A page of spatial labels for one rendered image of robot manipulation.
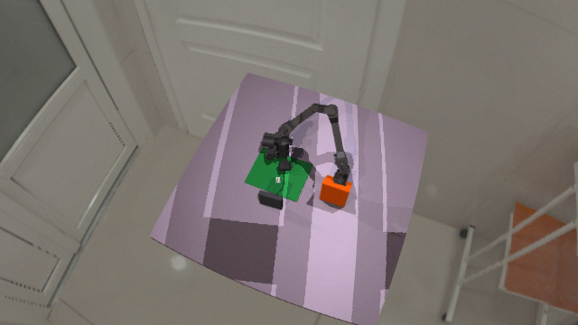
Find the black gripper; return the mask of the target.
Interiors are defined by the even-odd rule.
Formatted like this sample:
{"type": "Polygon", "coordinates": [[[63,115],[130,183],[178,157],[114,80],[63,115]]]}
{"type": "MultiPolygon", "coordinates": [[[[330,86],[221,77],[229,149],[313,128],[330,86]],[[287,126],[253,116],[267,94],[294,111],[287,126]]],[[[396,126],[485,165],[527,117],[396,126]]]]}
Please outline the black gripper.
{"type": "Polygon", "coordinates": [[[283,162],[278,163],[279,171],[280,172],[291,171],[292,170],[291,162],[287,161],[287,157],[289,156],[289,148],[286,151],[280,151],[277,148],[277,153],[278,153],[278,157],[283,158],[283,162]]]}

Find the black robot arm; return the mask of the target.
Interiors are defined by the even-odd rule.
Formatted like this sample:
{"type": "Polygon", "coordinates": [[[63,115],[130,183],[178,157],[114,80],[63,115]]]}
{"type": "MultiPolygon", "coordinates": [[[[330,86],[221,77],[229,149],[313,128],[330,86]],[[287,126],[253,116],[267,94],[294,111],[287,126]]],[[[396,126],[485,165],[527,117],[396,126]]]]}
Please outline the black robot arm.
{"type": "Polygon", "coordinates": [[[333,155],[333,158],[335,161],[335,165],[338,168],[338,170],[334,173],[333,183],[341,186],[342,185],[347,186],[347,181],[350,176],[350,167],[342,145],[338,108],[333,104],[329,106],[311,104],[309,108],[303,111],[295,119],[289,120],[281,124],[280,127],[278,128],[278,132],[276,132],[275,134],[264,133],[262,139],[262,146],[268,147],[266,148],[266,159],[268,161],[274,160],[275,157],[276,159],[279,159],[277,148],[280,151],[286,151],[289,148],[289,145],[293,144],[293,139],[288,138],[286,136],[288,136],[295,129],[295,127],[299,125],[302,121],[306,120],[308,117],[313,115],[314,112],[328,115],[328,118],[331,122],[331,128],[336,147],[336,153],[333,155]]]}

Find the black cooling fan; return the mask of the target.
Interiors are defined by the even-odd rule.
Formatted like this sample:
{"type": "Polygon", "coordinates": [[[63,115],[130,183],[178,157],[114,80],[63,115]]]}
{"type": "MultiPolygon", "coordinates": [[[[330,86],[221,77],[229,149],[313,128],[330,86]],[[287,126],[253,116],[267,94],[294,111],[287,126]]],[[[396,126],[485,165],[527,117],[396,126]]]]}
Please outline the black cooling fan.
{"type": "Polygon", "coordinates": [[[259,198],[259,203],[272,207],[272,208],[276,208],[276,209],[282,209],[283,208],[283,197],[282,196],[278,196],[272,193],[268,193],[265,191],[259,191],[258,192],[258,198],[259,198]]]}

